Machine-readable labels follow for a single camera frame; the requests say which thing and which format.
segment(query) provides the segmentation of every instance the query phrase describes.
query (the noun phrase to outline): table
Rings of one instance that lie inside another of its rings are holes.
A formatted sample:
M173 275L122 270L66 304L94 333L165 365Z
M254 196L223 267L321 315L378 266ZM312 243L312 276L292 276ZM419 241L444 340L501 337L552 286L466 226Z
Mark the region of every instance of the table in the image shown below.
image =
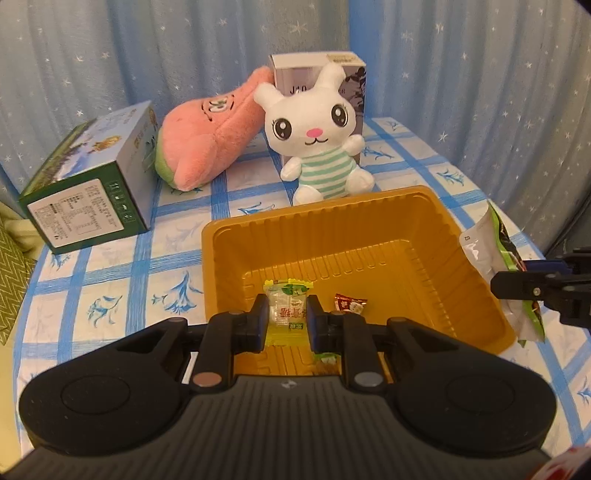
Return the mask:
M366 119L362 165L374 174L375 190L431 187L461 228L486 212L484 193L460 170L392 118ZM212 219L251 215L291 204L297 182L279 177L281 161L262 134L210 184L191 192L162 182L152 229L63 255L46 248L23 301L15 333L14 391L35 375L138 331L168 316L205 322L201 230ZM535 245L501 213L523 259L541 258ZM543 308L548 339L514 344L502 356L542 375L559 402L544 447L558 454L591 437L591 338L565 327ZM18 420L22 452L31 445Z

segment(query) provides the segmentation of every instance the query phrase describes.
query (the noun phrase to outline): white plush bunny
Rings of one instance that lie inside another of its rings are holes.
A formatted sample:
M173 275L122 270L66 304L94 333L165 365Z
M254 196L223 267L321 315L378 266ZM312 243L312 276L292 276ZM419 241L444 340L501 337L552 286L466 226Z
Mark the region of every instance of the white plush bunny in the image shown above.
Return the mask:
M351 135L355 110L339 95L345 79L343 67L327 63L314 88L285 97L270 83L261 83L254 100L265 111L269 145L292 155L281 170L281 179L300 179L294 205L319 202L347 194L370 192L374 177L351 158L365 141Z

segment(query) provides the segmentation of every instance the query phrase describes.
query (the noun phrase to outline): green snack bag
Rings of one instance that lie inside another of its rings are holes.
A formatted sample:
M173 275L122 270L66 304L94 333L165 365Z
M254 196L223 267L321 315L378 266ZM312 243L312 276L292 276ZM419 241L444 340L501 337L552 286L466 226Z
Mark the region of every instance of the green snack bag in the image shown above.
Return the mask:
M470 263L488 282L501 271L525 271L525 264L511 241L501 217L490 204L473 227L460 234L460 244ZM526 340L543 342L540 304L531 300L500 300L503 314L521 345Z
M310 346L306 327L306 293L312 282L289 278L267 280L263 290L269 298L269 328L265 345Z

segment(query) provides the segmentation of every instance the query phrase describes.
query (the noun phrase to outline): box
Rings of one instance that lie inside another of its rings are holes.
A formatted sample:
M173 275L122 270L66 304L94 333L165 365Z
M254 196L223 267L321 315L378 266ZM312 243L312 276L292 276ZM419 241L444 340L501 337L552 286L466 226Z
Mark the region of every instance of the box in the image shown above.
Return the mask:
M355 227L343 235L352 219ZM459 236L451 214L424 186L215 220L202 232L205 314L248 311L265 280L298 278L314 283L310 293L326 311L336 293L368 299L368 323L406 317L501 353L515 332ZM279 374L282 359L300 366L287 375L314 372L309 347L242 353L235 371Z
M362 134L363 110L365 109L366 65L352 51L317 51L301 53L282 53L269 56L275 86L283 95L293 95L311 89L324 65L333 61L341 65L347 77L340 86L340 94L355 109L356 126L354 134ZM281 156L283 164L290 157ZM355 156L359 164L359 155Z
M157 185L150 102L75 127L20 196L55 254L143 233Z

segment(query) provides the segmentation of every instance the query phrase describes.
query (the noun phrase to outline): round pad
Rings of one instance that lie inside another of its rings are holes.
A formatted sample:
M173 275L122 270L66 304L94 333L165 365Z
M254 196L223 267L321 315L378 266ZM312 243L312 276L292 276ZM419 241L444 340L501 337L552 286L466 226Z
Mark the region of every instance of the round pad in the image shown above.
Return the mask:
M419 436L458 455L491 457L541 445L556 399L537 374L486 355L421 365L397 385L399 412Z
M112 350L58 365L32 380L19 411L33 445L70 455L121 452L173 421L180 389L149 355Z
M74 380L61 392L69 409L87 415L99 415L121 408L129 400L129 387L120 378L90 375Z

